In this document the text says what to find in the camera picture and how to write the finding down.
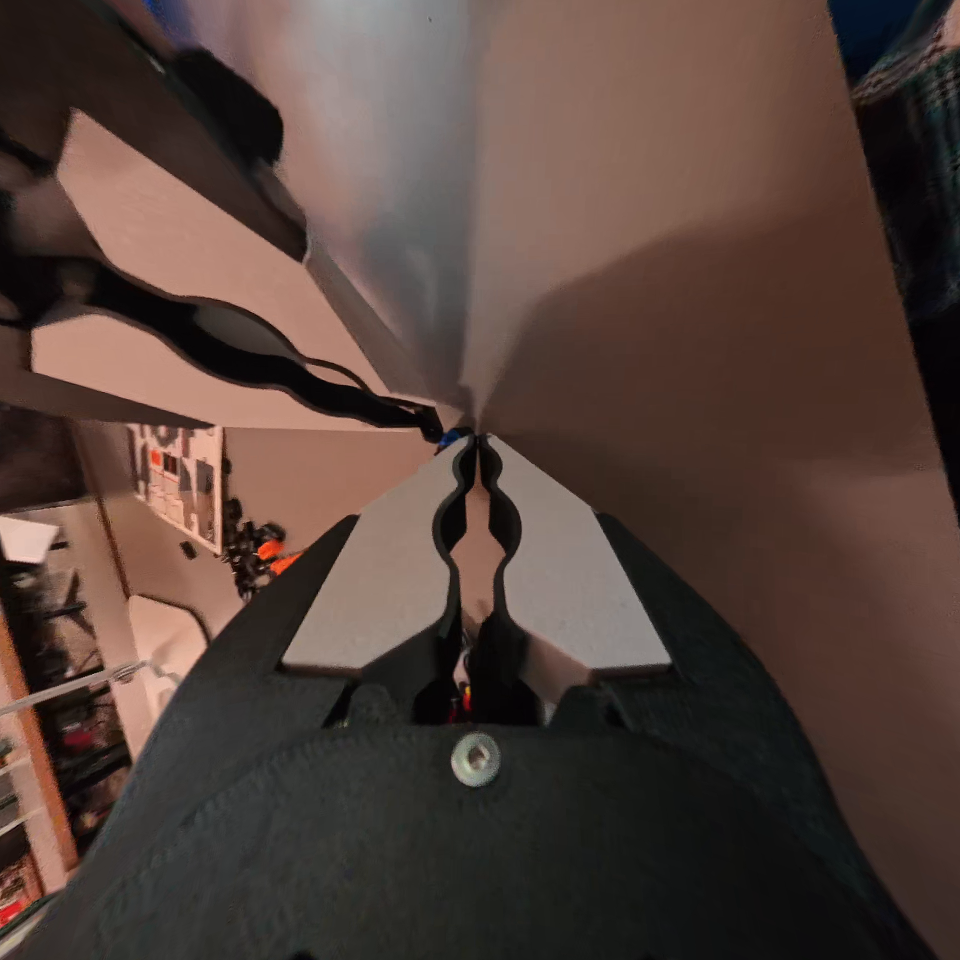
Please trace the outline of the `lego sticker sheet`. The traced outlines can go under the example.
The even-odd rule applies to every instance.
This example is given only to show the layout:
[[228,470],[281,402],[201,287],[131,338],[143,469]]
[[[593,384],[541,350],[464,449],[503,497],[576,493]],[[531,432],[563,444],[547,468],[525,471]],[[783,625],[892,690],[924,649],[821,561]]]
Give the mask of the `lego sticker sheet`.
[[129,423],[135,496],[220,557],[224,551],[224,429]]

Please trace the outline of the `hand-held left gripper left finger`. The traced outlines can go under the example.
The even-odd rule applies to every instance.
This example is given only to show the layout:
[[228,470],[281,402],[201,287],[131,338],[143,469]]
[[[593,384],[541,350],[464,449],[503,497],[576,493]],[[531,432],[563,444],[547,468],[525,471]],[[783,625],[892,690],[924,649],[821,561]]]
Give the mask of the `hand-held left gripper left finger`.
[[405,717],[445,718],[461,633],[452,549],[466,533],[467,434],[362,510],[280,661],[295,675],[382,687]]

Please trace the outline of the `pile of black lego pieces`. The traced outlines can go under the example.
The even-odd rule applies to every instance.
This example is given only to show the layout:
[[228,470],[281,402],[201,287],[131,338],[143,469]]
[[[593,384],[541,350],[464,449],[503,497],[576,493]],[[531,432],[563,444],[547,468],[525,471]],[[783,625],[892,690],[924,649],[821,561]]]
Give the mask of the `pile of black lego pieces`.
[[269,565],[261,563],[256,556],[258,544],[271,538],[284,541],[283,554],[298,551],[288,550],[286,532],[274,522],[262,525],[247,518],[241,501],[231,497],[222,509],[222,561],[228,565],[234,587],[243,604],[249,603],[264,587],[279,577],[273,577]]

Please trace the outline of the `person's torso in plaid shirt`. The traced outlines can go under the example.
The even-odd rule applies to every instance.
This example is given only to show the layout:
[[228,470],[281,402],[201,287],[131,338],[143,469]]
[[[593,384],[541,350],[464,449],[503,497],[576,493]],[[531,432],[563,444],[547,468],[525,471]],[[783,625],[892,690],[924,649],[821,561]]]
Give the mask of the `person's torso in plaid shirt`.
[[958,2],[918,2],[849,98],[958,512]]

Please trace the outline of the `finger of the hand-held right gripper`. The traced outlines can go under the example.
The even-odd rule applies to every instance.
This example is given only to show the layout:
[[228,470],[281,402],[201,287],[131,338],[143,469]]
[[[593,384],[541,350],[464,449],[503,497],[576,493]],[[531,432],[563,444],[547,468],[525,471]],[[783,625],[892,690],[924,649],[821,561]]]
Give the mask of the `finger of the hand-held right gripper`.
[[[213,333],[256,353],[258,361],[282,353],[294,359],[289,342],[248,309],[250,300],[326,299],[329,303],[306,265],[78,109],[71,112],[56,178],[107,267],[175,306],[198,306],[200,318],[212,323]],[[118,310],[68,308],[90,308],[148,330],[143,320]],[[460,422],[462,410],[423,394],[423,384],[390,339],[371,341],[370,333],[364,331],[362,342],[357,342],[354,329],[345,327],[388,383],[384,393],[373,392],[394,400],[424,402],[437,408],[443,423]]]
[[[384,394],[388,383],[371,364],[325,298],[254,298],[246,305],[289,342],[292,358],[318,378],[355,387],[350,375]],[[2,368],[108,394],[104,412],[91,402],[66,400],[69,416],[117,420],[141,406],[164,411],[176,423],[198,421],[247,429],[370,430],[345,416],[309,410],[279,388],[240,386],[202,371],[131,320],[90,308],[68,308],[62,318],[27,332],[2,325]]]

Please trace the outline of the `background storage shelf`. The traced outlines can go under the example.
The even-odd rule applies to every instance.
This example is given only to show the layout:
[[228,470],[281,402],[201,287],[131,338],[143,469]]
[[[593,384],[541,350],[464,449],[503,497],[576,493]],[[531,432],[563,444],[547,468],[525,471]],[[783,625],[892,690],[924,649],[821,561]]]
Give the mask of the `background storage shelf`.
[[126,595],[104,527],[87,498],[21,510],[11,521],[51,533],[39,560],[2,547],[2,889],[30,903],[62,890],[112,811],[133,762],[112,684],[126,661],[109,652],[110,614]]

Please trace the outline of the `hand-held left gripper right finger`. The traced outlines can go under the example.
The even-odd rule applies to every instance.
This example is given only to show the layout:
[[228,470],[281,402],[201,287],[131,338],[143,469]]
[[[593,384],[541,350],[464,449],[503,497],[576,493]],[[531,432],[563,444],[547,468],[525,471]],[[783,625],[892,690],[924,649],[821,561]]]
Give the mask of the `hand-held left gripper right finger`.
[[478,635],[478,720],[535,725],[570,690],[669,670],[594,508],[492,434],[478,466],[502,551]]

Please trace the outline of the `white paper sheet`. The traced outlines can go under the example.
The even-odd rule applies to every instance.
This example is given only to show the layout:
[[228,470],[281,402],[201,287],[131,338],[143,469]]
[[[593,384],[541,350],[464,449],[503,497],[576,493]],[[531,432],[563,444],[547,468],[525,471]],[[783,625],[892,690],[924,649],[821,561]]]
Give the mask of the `white paper sheet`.
[[1,516],[1,548],[4,558],[14,564],[41,566],[46,562],[61,528],[15,517]]

